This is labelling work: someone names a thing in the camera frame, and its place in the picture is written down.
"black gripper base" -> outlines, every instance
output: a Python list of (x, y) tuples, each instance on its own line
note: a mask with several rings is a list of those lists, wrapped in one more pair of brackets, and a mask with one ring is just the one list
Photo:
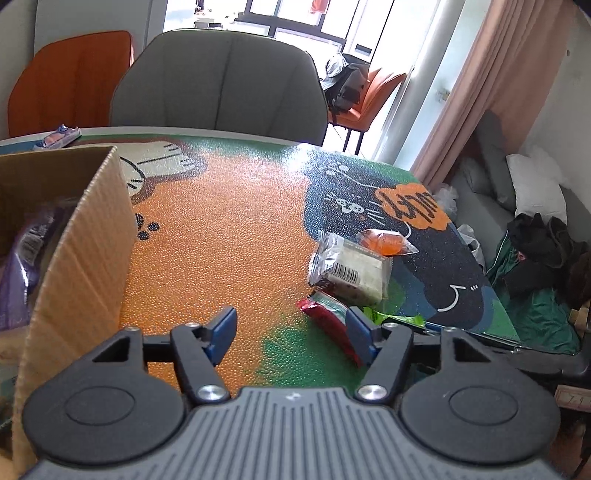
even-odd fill
[(181, 433), (119, 467), (75, 469), (42, 460), (27, 480), (557, 480), (542, 460), (497, 468), (451, 463), (401, 430), (392, 411), (341, 388), (244, 388), (198, 407)]

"gray chair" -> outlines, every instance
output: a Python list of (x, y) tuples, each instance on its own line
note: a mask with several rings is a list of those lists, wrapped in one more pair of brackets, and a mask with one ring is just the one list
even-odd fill
[(119, 83), (111, 125), (322, 145), (328, 116), (314, 62), (303, 50), (242, 32), (173, 30), (153, 39)]

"pink curtain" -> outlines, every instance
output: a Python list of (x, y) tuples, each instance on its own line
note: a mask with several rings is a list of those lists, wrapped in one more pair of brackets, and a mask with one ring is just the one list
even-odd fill
[(312, 0), (311, 14), (325, 14), (329, 9), (329, 0)]
[(411, 171), (443, 182), (482, 114), (499, 115), (507, 151), (527, 136), (564, 56), (572, 0), (492, 0), (462, 72)]

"green fabric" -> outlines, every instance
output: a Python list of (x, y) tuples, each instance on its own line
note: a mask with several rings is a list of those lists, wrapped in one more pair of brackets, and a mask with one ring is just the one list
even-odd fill
[(527, 297), (510, 298), (502, 279), (518, 264), (517, 254), (505, 235), (497, 248), (495, 263), (486, 273), (517, 335), (530, 348), (574, 355), (580, 348), (579, 337), (568, 322), (568, 305), (559, 303), (553, 288), (533, 291)]

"metal bolt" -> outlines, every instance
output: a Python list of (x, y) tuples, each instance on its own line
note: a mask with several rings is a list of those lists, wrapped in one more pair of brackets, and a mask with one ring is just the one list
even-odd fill
[(218, 401), (227, 394), (226, 389), (219, 385), (204, 385), (197, 390), (197, 396), (203, 401)]
[(381, 400), (388, 391), (382, 385), (362, 385), (357, 389), (357, 395), (364, 400)]

